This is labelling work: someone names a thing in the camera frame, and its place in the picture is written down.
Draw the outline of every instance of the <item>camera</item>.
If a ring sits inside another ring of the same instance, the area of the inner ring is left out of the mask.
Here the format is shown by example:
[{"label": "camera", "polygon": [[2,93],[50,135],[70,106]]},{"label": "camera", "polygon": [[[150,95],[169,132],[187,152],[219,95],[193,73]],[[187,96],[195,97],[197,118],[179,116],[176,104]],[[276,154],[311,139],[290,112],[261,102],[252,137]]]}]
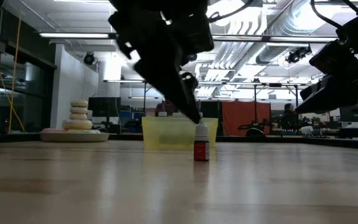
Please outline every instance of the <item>camera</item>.
[{"label": "camera", "polygon": [[84,63],[87,65],[94,65],[98,59],[94,56],[94,52],[87,52],[84,57]]}]

